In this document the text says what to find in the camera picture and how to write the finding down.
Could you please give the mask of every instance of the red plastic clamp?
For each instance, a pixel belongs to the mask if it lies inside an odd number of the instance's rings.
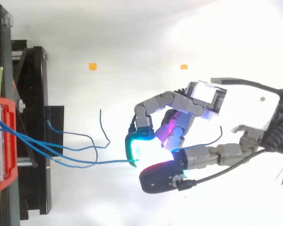
[[[16,103],[0,98],[1,120],[16,130]],[[16,137],[8,132],[1,132],[0,141],[0,191],[10,185],[18,177]]]

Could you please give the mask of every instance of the screw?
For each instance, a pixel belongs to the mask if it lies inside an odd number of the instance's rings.
[[[25,108],[26,108],[26,105],[23,103],[23,100],[20,99],[18,101],[18,110],[19,110],[19,112],[22,113]]]
[[[2,23],[8,28],[13,27],[14,26],[13,15],[11,15],[10,13],[4,14],[2,18]]]
[[[43,58],[44,60],[48,60],[48,52],[43,52]]]

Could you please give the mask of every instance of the white background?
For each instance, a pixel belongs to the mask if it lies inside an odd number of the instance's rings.
[[[125,159],[134,106],[189,81],[236,77],[283,88],[283,1],[0,0],[14,16],[13,39],[49,52],[50,105],[65,106],[65,130],[105,145],[99,160]],[[88,63],[98,69],[89,71]],[[188,70],[180,70],[187,64]],[[163,113],[153,116],[155,126]],[[219,128],[195,122],[185,145],[209,142]],[[220,143],[236,142],[225,133]],[[64,136],[71,147],[90,145]],[[94,160],[93,150],[69,156]],[[52,211],[30,211],[22,226],[283,226],[283,156],[263,154],[191,190],[146,194],[128,163],[52,166]],[[198,179],[224,168],[191,172]]]

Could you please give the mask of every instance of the orange marker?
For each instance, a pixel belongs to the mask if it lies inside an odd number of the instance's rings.
[[[181,70],[187,70],[188,69],[188,65],[180,65],[180,69]]]
[[[97,69],[96,63],[89,63],[89,71],[95,71]]]

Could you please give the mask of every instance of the cyan light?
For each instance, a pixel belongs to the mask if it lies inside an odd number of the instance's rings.
[[[149,166],[174,160],[172,153],[161,147],[160,140],[156,137],[152,140],[133,140],[131,151],[136,167],[143,170]]]

